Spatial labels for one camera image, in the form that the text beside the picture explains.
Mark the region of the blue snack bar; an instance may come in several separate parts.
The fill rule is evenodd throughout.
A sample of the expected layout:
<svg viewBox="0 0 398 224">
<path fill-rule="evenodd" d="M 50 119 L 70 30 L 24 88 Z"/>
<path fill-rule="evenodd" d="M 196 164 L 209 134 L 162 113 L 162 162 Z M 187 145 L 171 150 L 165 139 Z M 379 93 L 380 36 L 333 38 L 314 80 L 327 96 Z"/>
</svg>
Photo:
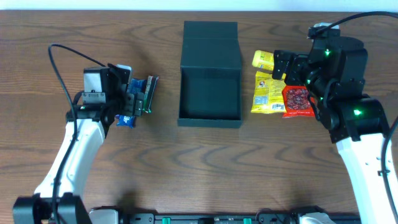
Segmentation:
<svg viewBox="0 0 398 224">
<path fill-rule="evenodd" d="M 146 87 L 147 80 L 139 80 L 133 78 L 127 88 L 129 93 L 139 93 L 144 92 L 144 88 Z M 135 116 L 125 116 L 125 115 L 116 115 L 118 119 L 118 123 L 116 126 L 128 126 L 129 128 L 135 127 L 136 117 Z"/>
</svg>

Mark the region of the yellow candy bag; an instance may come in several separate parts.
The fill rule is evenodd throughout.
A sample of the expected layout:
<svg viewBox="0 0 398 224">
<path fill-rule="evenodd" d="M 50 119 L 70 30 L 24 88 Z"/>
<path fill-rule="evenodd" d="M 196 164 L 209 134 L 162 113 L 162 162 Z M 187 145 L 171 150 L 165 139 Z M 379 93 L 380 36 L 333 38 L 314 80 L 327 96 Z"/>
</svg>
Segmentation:
<svg viewBox="0 0 398 224">
<path fill-rule="evenodd" d="M 275 80 L 271 74 L 257 71 L 251 113 L 285 113 L 284 88 L 283 80 Z"/>
</svg>

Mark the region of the dark green box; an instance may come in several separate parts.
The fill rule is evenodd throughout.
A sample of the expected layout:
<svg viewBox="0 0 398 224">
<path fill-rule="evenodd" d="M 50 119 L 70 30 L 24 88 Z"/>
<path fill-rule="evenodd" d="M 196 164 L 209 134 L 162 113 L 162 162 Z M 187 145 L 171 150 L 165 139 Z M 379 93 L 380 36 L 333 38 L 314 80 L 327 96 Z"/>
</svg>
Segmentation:
<svg viewBox="0 0 398 224">
<path fill-rule="evenodd" d="M 240 128 L 242 67 L 237 22 L 185 21 L 177 124 Z"/>
</svg>

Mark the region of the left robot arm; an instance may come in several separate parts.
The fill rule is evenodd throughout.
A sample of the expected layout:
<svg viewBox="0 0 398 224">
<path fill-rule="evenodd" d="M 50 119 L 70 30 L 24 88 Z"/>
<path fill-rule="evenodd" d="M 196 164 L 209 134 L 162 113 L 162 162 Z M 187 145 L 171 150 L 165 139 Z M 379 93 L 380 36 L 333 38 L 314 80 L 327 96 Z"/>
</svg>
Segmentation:
<svg viewBox="0 0 398 224">
<path fill-rule="evenodd" d="M 107 64 L 83 72 L 84 89 L 66 114 L 62 146 L 42 183 L 13 206 L 15 223 L 91 223 L 82 202 L 91 165 L 117 115 L 142 112 L 144 95 L 128 91 L 132 68 Z"/>
</svg>

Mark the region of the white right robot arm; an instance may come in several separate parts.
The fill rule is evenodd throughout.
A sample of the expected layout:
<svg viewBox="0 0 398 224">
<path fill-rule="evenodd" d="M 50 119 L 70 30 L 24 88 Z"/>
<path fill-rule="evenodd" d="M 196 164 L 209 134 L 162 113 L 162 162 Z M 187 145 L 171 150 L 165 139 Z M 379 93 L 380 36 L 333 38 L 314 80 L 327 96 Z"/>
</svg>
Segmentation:
<svg viewBox="0 0 398 224">
<path fill-rule="evenodd" d="M 362 223 L 397 223 L 393 127 L 363 92 L 368 52 L 352 37 L 313 39 L 307 54 L 276 50 L 272 77 L 304 86 L 348 171 Z"/>
</svg>

